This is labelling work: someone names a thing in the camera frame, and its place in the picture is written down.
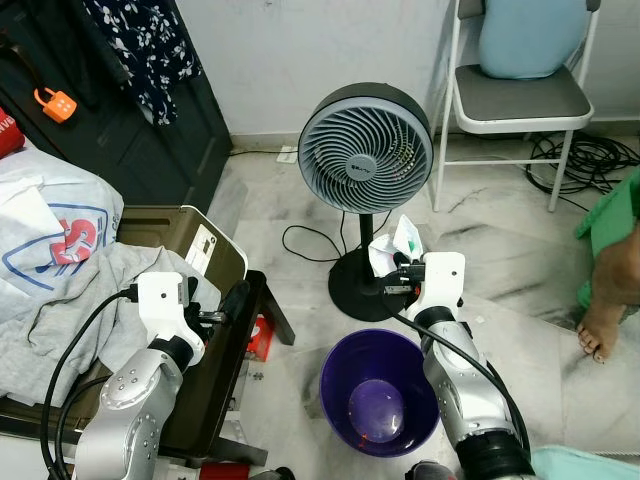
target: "person's foot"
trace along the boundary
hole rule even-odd
[[[591,305],[578,325],[578,336],[585,353],[602,363],[618,339],[627,305],[640,304],[640,224],[627,238],[600,252],[591,286]]]
[[[604,363],[611,355],[625,309],[625,305],[598,305],[594,302],[578,325],[580,345],[586,354],[593,355],[595,361]]]

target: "power cord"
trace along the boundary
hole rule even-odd
[[[540,135],[536,137],[531,152],[532,159],[559,158],[563,142],[555,143],[552,140],[554,134]],[[640,155],[627,145],[610,138],[595,137],[582,132],[576,132],[571,147],[564,175],[569,181],[563,182],[560,193],[567,195],[594,188],[602,194],[613,190],[619,180],[607,178],[607,175],[630,166],[640,165]],[[557,164],[549,166],[558,169]],[[553,185],[543,183],[539,175],[533,173],[533,164],[525,168],[527,180],[536,188],[550,194]]]
[[[527,433],[527,427],[524,423],[524,419],[522,418],[522,414],[520,413],[520,410],[518,409],[518,405],[516,404],[515,400],[507,390],[507,387],[505,386],[504,382],[502,382],[502,379],[498,375],[498,372],[493,368],[493,366],[489,366],[489,364],[487,364],[487,366],[491,371],[488,370],[483,365],[481,365],[477,360],[469,356],[464,350],[460,349],[459,347],[449,342],[445,338],[442,338],[440,335],[433,333],[430,330],[427,330],[426,328],[421,327],[420,325],[417,325],[416,323],[412,322],[406,317],[403,317],[399,313],[395,313],[387,305],[387,302],[385,300],[385,295],[384,295],[384,287],[380,290],[379,295],[382,301],[382,305],[384,306],[385,310],[387,310],[389,315],[391,315],[396,320],[399,320],[401,323],[405,324],[406,326],[416,330],[422,335],[429,337],[430,339],[440,343],[441,345],[444,345],[452,352],[461,356],[463,359],[469,362],[478,372],[480,372],[487,380],[489,380],[489,382],[491,382],[491,384],[494,387],[496,387],[496,389],[500,392],[500,394],[504,397],[505,401],[507,402],[507,406],[509,407],[509,412],[511,413],[511,417],[513,420],[513,426],[520,440],[520,445],[525,450],[525,452],[527,452],[527,455],[530,456],[531,445],[529,443],[529,435]]]
[[[387,212],[387,216],[382,221],[382,225],[380,225],[376,230],[374,230],[374,232],[373,232],[374,235],[384,228],[384,226],[387,224],[387,220],[389,220],[389,217],[391,216],[391,212],[392,211],[393,210],[389,210],[389,212]],[[282,238],[281,238],[282,246],[284,247],[284,249],[287,252],[293,253],[294,255],[297,255],[300,258],[304,258],[305,260],[308,260],[310,262],[316,262],[316,263],[337,262],[343,256],[345,256],[347,253],[349,253],[349,251],[347,250],[347,243],[345,242],[345,239],[344,239],[344,232],[343,232],[344,219],[345,219],[345,212],[343,211],[342,212],[342,219],[340,220],[340,239],[342,240],[342,247],[344,249],[344,253],[342,253],[340,251],[340,249],[338,248],[336,243],[333,240],[331,240],[331,238],[326,233],[323,233],[320,230],[316,230],[315,228],[306,227],[304,225],[289,225],[287,228],[285,228],[284,232],[282,232]],[[329,241],[329,243],[331,244],[331,246],[333,247],[333,249],[336,251],[338,256],[336,258],[311,258],[311,257],[308,257],[308,256],[300,253],[300,252],[297,252],[297,251],[291,249],[287,245],[287,243],[285,242],[285,237],[286,237],[287,233],[289,232],[289,230],[294,229],[294,228],[301,228],[302,230],[306,230],[308,232],[312,232],[312,233],[315,233],[317,235],[321,235],[322,237],[326,238]],[[357,250],[361,246],[362,246],[362,243],[359,243],[356,246],[356,248],[354,248],[353,250]]]
[[[285,153],[297,153],[298,150],[291,150],[289,152],[285,152]],[[229,157],[236,157],[238,155],[245,155],[247,153],[281,153],[280,150],[243,150],[242,152],[233,152],[230,153],[228,156]]]
[[[44,464],[47,467],[47,471],[49,472],[49,478],[51,480],[67,480],[68,473],[66,471],[64,459],[51,457],[51,452],[49,451],[49,417],[51,412],[51,400],[53,399],[53,392],[56,387],[56,383],[58,381],[58,377],[60,376],[60,372],[62,371],[62,367],[64,363],[69,358],[69,355],[78,344],[82,336],[89,329],[93,321],[97,318],[98,314],[104,310],[104,308],[111,303],[112,301],[118,298],[129,298],[132,301],[138,301],[138,289],[137,285],[131,285],[129,288],[121,290],[113,295],[107,297],[100,305],[96,307],[96,309],[91,312],[89,318],[84,322],[76,336],[73,337],[71,343],[64,351],[64,353],[60,356],[58,363],[56,364],[55,369],[53,370],[53,374],[51,375],[51,380],[49,381],[49,387],[47,388],[47,393],[44,398],[44,403],[42,405],[42,416],[40,417],[40,451],[42,452],[42,458],[44,460]]]
[[[588,211],[589,211],[589,209],[588,209],[587,207],[583,207],[583,206],[582,206],[582,205],[580,205],[579,203],[576,203],[576,202],[574,202],[573,200],[569,200],[567,197],[558,196],[558,198],[559,198],[560,200],[564,200],[564,201],[565,201],[565,202],[567,202],[567,203],[570,203],[570,204],[572,204],[572,205],[575,205],[576,207],[578,207],[578,208],[580,208],[580,209],[584,210],[585,212],[588,212]]]
[[[67,421],[67,417],[69,416],[69,412],[71,411],[71,407],[76,402],[76,400],[82,395],[84,392],[89,390],[91,387],[96,385],[100,385],[109,380],[109,375],[104,377],[96,378],[95,380],[91,380],[90,382],[84,383],[80,385],[75,392],[73,392],[62,405],[62,409],[60,411],[60,416],[58,417],[58,424],[56,425],[56,436],[54,440],[54,451],[56,454],[56,465],[58,467],[58,471],[64,475],[66,480],[71,480],[71,476],[69,472],[67,472],[66,465],[64,463],[64,455],[62,453],[62,434],[64,432],[64,424]]]

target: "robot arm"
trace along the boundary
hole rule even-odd
[[[486,367],[466,324],[457,321],[464,284],[460,253],[431,252],[413,272],[424,272],[417,300],[407,318],[448,340]],[[411,265],[400,265],[403,271]],[[422,336],[424,374],[438,399],[442,423],[467,480],[535,478],[521,447],[509,407],[498,389],[469,362],[444,345]]]
[[[248,294],[246,282],[234,287],[211,316],[216,323],[235,319]],[[80,480],[147,480],[153,477],[162,427],[182,385],[182,374],[197,364],[204,343],[187,324],[187,280],[174,272],[138,278],[140,318],[149,346],[137,351],[104,384],[98,412],[76,450]]]

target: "folding chair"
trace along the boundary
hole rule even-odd
[[[483,15],[485,9],[483,0],[455,0],[455,2],[433,210],[437,212],[440,208],[446,166],[551,163],[558,165],[549,201],[549,211],[553,212],[558,201],[573,132],[587,125],[593,116],[593,107],[584,95],[582,87],[589,68],[600,0],[585,0],[585,8],[591,12],[591,15],[577,80],[573,78],[566,66],[562,66],[549,77],[536,80],[495,79],[484,75],[479,65],[457,66],[462,20]],[[458,126],[469,133],[565,131],[560,158],[447,161],[449,115],[452,104]]]

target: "gray cloth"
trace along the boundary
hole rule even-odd
[[[164,248],[114,243],[95,252],[85,266],[35,308],[0,321],[0,395],[21,401],[44,401],[56,363],[80,326],[109,295],[126,288],[145,271],[176,271],[195,276],[193,300],[215,310],[220,292],[180,256]],[[99,358],[112,371],[146,347],[146,329],[137,304],[119,299],[109,304],[87,330],[62,369],[53,396],[60,406],[77,376]]]

